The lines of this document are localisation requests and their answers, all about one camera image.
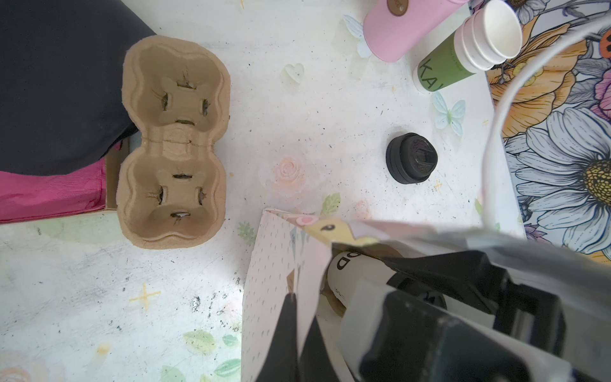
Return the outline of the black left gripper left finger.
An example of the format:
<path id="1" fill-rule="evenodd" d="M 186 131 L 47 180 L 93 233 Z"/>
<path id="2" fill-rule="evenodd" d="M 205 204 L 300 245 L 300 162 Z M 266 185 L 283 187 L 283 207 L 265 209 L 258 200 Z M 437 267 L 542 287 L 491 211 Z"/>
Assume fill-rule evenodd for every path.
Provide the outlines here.
<path id="1" fill-rule="evenodd" d="M 287 294 L 257 382 L 298 380 L 297 336 L 297 299 L 295 294 Z"/>

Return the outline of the black coffee cup lid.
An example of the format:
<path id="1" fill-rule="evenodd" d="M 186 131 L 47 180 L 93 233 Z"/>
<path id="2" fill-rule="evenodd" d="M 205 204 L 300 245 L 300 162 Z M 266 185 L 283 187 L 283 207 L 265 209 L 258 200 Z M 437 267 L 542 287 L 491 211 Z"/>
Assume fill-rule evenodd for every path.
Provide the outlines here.
<path id="1" fill-rule="evenodd" d="M 442 293 L 433 290 L 424 283 L 408 278 L 406 275 L 395 273 L 386 284 L 399 291 L 404 291 L 416 297 L 418 300 L 427 302 L 432 306 L 446 309 L 446 300 Z"/>

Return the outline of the white patterned paper gift bag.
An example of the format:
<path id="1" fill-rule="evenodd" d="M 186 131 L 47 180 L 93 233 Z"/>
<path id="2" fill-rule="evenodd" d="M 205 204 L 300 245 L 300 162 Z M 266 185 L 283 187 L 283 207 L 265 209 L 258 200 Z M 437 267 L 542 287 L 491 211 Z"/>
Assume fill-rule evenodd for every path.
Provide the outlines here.
<path id="1" fill-rule="evenodd" d="M 266 209 L 244 381 L 608 381 L 610 269 L 492 226 Z"/>

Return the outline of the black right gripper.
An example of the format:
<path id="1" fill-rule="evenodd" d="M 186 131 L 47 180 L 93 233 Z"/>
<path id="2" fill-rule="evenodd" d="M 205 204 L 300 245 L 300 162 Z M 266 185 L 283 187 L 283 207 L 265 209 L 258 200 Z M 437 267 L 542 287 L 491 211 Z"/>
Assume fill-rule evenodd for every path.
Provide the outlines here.
<path id="1" fill-rule="evenodd" d="M 512 282 L 481 251 L 383 262 L 494 322 L 468 322 L 392 286 L 359 286 L 367 307 L 357 356 L 362 380 L 565 380 L 566 323 L 557 295 Z"/>

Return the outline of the stack of pulp carriers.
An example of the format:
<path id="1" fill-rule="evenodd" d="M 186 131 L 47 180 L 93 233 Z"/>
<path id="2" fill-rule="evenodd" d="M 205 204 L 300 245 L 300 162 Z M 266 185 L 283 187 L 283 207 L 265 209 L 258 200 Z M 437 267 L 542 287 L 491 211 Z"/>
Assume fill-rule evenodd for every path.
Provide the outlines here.
<path id="1" fill-rule="evenodd" d="M 122 101 L 141 144 L 121 165 L 117 215 L 133 245 L 191 248 L 221 229 L 227 176 L 214 145 L 230 91 L 225 65 L 191 41 L 157 35 L 127 51 Z"/>

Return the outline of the pink straw holder cup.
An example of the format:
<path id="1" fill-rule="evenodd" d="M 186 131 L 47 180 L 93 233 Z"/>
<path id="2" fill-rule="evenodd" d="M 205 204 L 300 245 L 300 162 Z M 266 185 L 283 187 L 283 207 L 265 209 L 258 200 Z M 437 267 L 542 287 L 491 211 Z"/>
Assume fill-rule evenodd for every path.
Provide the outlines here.
<path id="1" fill-rule="evenodd" d="M 467 0 L 380 0 L 364 19 L 364 39 L 373 55 L 395 62 Z"/>

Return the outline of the white paper coffee cup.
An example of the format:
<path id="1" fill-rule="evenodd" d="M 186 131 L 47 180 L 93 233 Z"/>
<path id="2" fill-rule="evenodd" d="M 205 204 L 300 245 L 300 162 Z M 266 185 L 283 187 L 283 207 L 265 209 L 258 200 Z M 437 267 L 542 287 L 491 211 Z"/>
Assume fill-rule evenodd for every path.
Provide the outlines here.
<path id="1" fill-rule="evenodd" d="M 340 315 L 361 280 L 385 285 L 396 272 L 384 262 L 354 251 L 334 256 L 327 268 L 324 296 Z"/>

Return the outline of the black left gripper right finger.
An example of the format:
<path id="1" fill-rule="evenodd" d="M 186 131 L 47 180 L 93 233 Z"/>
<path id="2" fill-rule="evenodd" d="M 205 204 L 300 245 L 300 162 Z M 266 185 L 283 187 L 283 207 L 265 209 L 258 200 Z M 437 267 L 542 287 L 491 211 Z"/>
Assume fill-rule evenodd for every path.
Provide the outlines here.
<path id="1" fill-rule="evenodd" d="M 298 360 L 298 381 L 339 382 L 322 337 L 318 320 L 313 319 Z"/>

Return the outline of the stack of paper cups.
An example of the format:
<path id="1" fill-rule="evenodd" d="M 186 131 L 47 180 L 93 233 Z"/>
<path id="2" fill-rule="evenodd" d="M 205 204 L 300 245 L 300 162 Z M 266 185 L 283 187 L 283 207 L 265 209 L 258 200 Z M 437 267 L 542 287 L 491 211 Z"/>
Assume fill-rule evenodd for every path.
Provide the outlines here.
<path id="1" fill-rule="evenodd" d="M 412 74 L 415 87 L 437 92 L 517 57 L 521 48 L 516 13 L 504 1 L 490 1 L 418 63 Z"/>

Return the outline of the black paper napkin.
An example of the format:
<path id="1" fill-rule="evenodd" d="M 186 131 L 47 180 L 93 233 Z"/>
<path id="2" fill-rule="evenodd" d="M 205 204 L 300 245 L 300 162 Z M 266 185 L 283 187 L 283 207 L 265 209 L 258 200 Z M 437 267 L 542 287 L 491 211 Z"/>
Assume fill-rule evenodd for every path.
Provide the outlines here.
<path id="1" fill-rule="evenodd" d="M 123 63 L 152 33 L 121 1 L 2 2 L 2 171 L 72 173 L 133 135 Z"/>

